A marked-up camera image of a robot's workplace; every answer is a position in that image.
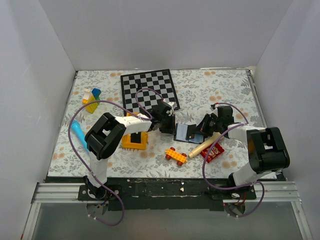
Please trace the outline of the yellow plastic bin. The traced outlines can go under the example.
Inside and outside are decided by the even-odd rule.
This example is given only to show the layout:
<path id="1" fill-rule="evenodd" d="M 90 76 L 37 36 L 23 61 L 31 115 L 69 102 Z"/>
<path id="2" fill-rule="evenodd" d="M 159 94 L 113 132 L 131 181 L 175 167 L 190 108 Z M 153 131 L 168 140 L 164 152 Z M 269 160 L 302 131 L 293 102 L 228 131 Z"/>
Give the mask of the yellow plastic bin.
<path id="1" fill-rule="evenodd" d="M 122 147 L 124 149 L 146 150 L 148 142 L 147 131 L 151 122 L 127 113 L 123 118 L 123 123 L 126 129 L 122 137 Z"/>

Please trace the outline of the black leather card holder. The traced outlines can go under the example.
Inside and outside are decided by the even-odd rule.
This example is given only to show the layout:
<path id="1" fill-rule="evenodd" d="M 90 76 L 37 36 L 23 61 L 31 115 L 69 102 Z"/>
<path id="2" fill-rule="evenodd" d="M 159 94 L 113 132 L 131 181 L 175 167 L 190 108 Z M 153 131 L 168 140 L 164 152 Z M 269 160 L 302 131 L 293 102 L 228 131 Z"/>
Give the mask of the black leather card holder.
<path id="1" fill-rule="evenodd" d="M 194 139 L 186 140 L 188 124 L 177 123 L 175 125 L 176 133 L 174 135 L 174 140 L 179 142 L 202 144 L 204 142 L 204 136 L 200 134 L 195 134 Z"/>

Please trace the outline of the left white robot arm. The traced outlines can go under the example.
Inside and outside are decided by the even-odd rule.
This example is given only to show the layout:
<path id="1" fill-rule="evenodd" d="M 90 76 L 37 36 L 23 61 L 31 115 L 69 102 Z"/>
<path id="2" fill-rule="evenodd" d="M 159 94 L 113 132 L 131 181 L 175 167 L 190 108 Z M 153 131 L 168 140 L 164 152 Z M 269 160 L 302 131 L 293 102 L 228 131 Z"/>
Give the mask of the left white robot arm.
<path id="1" fill-rule="evenodd" d="M 150 132 L 157 129 L 165 134 L 175 133 L 175 102 L 160 101 L 149 110 L 152 116 L 147 120 L 145 114 L 137 116 L 112 116 L 104 113 L 85 136 L 90 158 L 90 170 L 84 178 L 90 197 L 103 199 L 107 190 L 108 159 L 116 151 L 123 136 Z"/>

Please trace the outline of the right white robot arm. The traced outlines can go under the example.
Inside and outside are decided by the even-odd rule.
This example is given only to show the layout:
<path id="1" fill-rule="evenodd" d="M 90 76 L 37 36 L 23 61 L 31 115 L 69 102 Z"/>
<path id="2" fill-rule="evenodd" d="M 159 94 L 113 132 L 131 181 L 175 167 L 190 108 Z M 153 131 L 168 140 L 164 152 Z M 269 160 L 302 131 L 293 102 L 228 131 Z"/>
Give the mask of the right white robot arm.
<path id="1" fill-rule="evenodd" d="M 211 109 L 212 113 L 204 116 L 195 132 L 205 137 L 220 133 L 214 145 L 225 137 L 246 143 L 248 152 L 248 163 L 229 175 L 226 187 L 215 186 L 207 180 L 207 161 L 204 160 L 202 176 L 211 188 L 226 191 L 230 198 L 237 199 L 243 195 L 245 187 L 252 186 L 261 177 L 289 167 L 290 156 L 279 128 L 249 125 L 244 113 L 230 103 L 216 102 Z"/>

